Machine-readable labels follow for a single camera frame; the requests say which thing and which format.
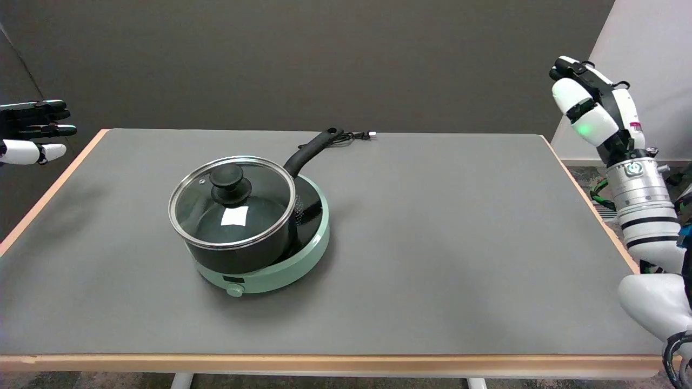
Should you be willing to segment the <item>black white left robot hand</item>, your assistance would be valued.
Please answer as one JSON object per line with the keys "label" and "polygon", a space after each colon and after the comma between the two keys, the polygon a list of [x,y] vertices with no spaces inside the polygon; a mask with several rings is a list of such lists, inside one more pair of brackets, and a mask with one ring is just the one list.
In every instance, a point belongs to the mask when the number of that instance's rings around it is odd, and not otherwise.
{"label": "black white left robot hand", "polygon": [[35,140],[76,135],[76,126],[59,123],[70,116],[71,112],[62,99],[2,104],[2,165],[45,165],[61,158],[68,150],[66,145]]}

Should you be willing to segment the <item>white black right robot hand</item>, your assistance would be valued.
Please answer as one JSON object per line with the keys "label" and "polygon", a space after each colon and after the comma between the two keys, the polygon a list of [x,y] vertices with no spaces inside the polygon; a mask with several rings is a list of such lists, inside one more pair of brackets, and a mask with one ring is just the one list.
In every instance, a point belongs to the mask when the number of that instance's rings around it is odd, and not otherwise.
{"label": "white black right robot hand", "polygon": [[551,67],[552,97],[574,132],[607,166],[645,156],[647,142],[630,82],[613,82],[594,63],[562,55]]}

